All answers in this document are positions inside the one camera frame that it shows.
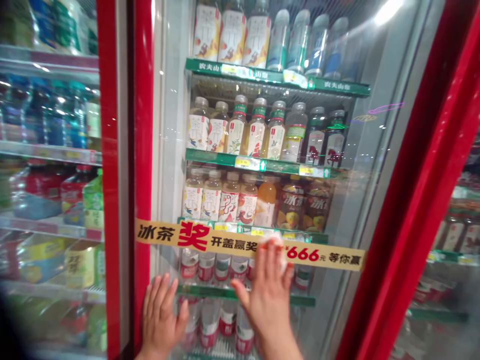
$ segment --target plastic bottle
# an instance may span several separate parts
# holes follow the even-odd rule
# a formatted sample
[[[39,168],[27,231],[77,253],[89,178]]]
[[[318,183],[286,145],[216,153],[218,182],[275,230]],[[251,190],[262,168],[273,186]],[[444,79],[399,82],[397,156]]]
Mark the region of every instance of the plastic bottle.
[[[282,161],[300,161],[302,143],[305,138],[307,123],[309,122],[305,109],[304,102],[297,102],[293,104],[291,112],[286,117],[286,135],[280,155],[280,160]]]
[[[287,9],[276,13],[275,22],[270,35],[270,46],[266,68],[281,72],[285,69],[287,62],[287,50],[290,40],[290,14]]]
[[[195,105],[190,109],[188,116],[188,136],[186,143],[189,149],[207,150],[210,117],[207,112],[209,102],[206,98],[197,96]]]
[[[306,67],[305,61],[307,60],[307,46],[310,35],[309,24],[310,11],[303,9],[296,15],[290,35],[286,68],[299,74],[303,74]]]
[[[253,114],[250,123],[243,131],[241,155],[247,155],[254,158],[260,157],[260,150],[264,141],[264,133],[267,125],[265,124],[265,114],[267,112],[267,100],[263,97],[255,99],[253,102]]]
[[[244,12],[244,0],[229,0],[226,4],[221,16],[219,62],[242,64],[247,28]]]
[[[337,19],[330,29],[327,51],[328,58],[324,71],[324,77],[327,79],[340,80],[342,77],[340,71],[347,50],[348,29],[348,17]]]
[[[229,106],[226,102],[217,101],[215,105],[215,112],[210,117],[208,125],[208,143],[206,145],[207,151],[215,153],[223,153],[225,151],[225,140],[227,133],[227,125],[230,118],[227,115]]]
[[[271,26],[269,0],[256,0],[248,19],[242,65],[265,69]]]
[[[308,42],[306,76],[321,77],[327,57],[327,40],[329,35],[328,14],[317,16],[311,27],[310,40]]]
[[[275,101],[271,106],[270,121],[261,151],[261,157],[264,159],[280,160],[285,136],[285,107],[284,101]]]
[[[220,197],[222,194],[221,173],[218,170],[210,170],[208,180],[203,185],[201,200],[201,220],[218,221],[220,212]]]
[[[327,117],[323,107],[318,106],[310,110],[310,119],[301,151],[300,161],[302,163],[313,166],[324,164],[325,157],[321,155],[327,126]]]
[[[258,189],[255,183],[257,178],[251,174],[243,175],[243,183],[240,185],[238,197],[238,215],[236,220],[245,225],[251,225],[255,217],[257,207]]]

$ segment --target juice bottle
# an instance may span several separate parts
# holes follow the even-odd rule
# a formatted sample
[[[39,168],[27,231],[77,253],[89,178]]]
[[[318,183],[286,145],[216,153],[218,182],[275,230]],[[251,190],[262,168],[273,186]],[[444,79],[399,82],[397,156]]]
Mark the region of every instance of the juice bottle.
[[[181,207],[181,215],[184,218],[200,219],[202,195],[204,193],[203,174],[201,168],[193,168],[190,171],[190,177],[186,180]]]
[[[211,115],[210,124],[208,125],[207,151],[213,151],[216,153],[224,152],[226,140],[225,134],[227,133],[227,125],[230,120],[227,115],[228,111],[229,106],[226,102],[216,102],[215,112]]]
[[[242,64],[246,27],[244,0],[230,0],[221,17],[219,62]]]
[[[270,228],[274,224],[275,201],[277,189],[274,176],[265,176],[265,182],[258,188],[258,199],[256,200],[255,226]]]
[[[265,113],[267,111],[267,100],[263,97],[253,102],[253,115],[248,126],[243,131],[242,154],[254,158],[260,157],[260,150],[264,141]]]
[[[271,26],[269,0],[256,0],[248,19],[242,65],[265,69]]]
[[[255,183],[257,178],[251,174],[243,175],[243,183],[240,186],[240,196],[238,198],[237,221],[245,225],[251,225],[255,217],[255,208],[257,206],[257,197],[259,190]]]
[[[309,122],[309,118],[305,114],[305,108],[304,102],[297,102],[293,104],[291,112],[286,117],[286,135],[280,156],[283,161],[295,163],[300,161],[302,143]]]
[[[195,105],[188,115],[188,137],[186,147],[189,149],[207,150],[210,115],[207,112],[209,102],[206,98],[197,96]]]
[[[193,56],[209,61],[217,61],[219,56],[220,1],[199,0],[196,6]]]
[[[226,141],[226,153],[240,155],[240,146],[242,144],[245,125],[247,125],[247,103],[248,99],[244,95],[235,96],[235,105],[230,123],[228,123],[228,140]]]
[[[201,220],[219,220],[220,197],[222,194],[221,173],[218,170],[210,170],[208,180],[203,185],[201,200]]]
[[[285,135],[285,101],[275,101],[271,106],[270,122],[265,131],[261,157],[280,160]]]
[[[239,210],[239,173],[229,171],[226,174],[226,181],[223,183],[220,199],[220,213],[218,221],[233,223],[237,220]]]

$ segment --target bottle row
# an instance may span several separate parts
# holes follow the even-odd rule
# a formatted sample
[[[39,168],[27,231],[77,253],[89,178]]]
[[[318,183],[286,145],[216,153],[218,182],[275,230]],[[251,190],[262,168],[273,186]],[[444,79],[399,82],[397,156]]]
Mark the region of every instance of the bottle row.
[[[230,118],[227,103],[218,101],[215,111],[209,113],[207,99],[197,97],[188,117],[187,148],[340,167],[345,142],[344,110],[332,111],[326,117],[323,107],[314,107],[309,119],[305,103],[297,102],[285,119],[285,102],[275,101],[266,122],[267,100],[259,97],[247,122],[247,102],[246,96],[237,95]]]
[[[0,139],[101,151],[100,91],[0,74]]]
[[[363,39],[349,35],[348,17],[340,17],[331,25],[327,13],[314,19],[310,10],[303,9],[294,19],[292,15],[287,8],[280,9],[272,27],[268,0],[256,1],[248,21],[243,0],[228,1],[222,14],[219,1],[199,1],[193,55],[222,63],[357,81]]]

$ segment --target refrigerator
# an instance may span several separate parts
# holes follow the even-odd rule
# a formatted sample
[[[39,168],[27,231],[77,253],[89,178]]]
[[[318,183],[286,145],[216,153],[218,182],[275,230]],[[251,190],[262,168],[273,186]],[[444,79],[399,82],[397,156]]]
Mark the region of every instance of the refrigerator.
[[[462,85],[475,79],[465,52],[476,13],[476,1],[136,1],[135,350],[146,287],[170,273],[190,314],[173,358],[259,359],[229,286],[250,286],[255,262],[153,233],[193,226],[366,252],[358,268],[297,263],[290,323],[305,359],[378,345],[384,334],[366,343],[364,331],[383,324],[382,286],[405,274],[397,254],[417,216],[414,189],[429,157],[441,159],[436,132],[460,123],[442,119],[444,104],[474,98]],[[449,97],[452,87],[461,94]]]
[[[131,328],[127,4],[0,8],[5,351],[118,359]]]

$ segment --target shelf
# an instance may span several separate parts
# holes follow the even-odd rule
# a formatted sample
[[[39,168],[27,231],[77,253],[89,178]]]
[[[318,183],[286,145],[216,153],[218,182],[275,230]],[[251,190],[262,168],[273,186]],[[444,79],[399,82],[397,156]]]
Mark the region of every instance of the shelf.
[[[237,300],[235,291],[226,287],[179,284],[176,291],[179,295],[195,296],[200,298],[219,298]],[[316,299],[307,295],[290,295],[290,305],[305,308],[314,308]]]
[[[32,284],[28,282],[1,280],[0,285],[8,295],[24,295],[47,299],[82,301],[89,304],[105,304],[105,290],[91,286],[86,289],[70,289],[65,286],[65,274],[60,273],[47,282]]]
[[[102,230],[64,224],[64,219],[61,216],[48,217],[41,220],[29,220],[14,217],[11,211],[0,213],[0,228],[58,235],[96,242],[102,242],[104,238],[104,232]]]
[[[27,144],[0,140],[0,153],[68,163],[102,165],[102,153],[73,147]]]

